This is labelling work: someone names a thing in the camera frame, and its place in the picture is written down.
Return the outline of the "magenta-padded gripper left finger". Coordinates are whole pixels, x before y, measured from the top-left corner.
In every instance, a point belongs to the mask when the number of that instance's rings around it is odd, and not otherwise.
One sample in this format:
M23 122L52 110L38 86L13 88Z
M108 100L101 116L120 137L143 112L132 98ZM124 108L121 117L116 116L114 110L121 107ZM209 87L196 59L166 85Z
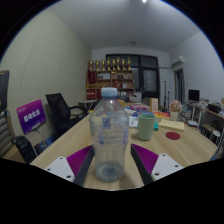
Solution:
M45 171L82 186L93 157L92 146L87 146L68 157L59 156Z

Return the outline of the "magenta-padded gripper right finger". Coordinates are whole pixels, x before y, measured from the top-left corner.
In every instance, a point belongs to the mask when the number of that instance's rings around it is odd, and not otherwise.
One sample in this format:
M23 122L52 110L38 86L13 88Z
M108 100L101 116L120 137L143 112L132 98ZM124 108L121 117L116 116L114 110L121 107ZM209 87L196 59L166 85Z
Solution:
M182 166L167 154L157 155L136 144L131 145L131 155L145 185L182 169Z

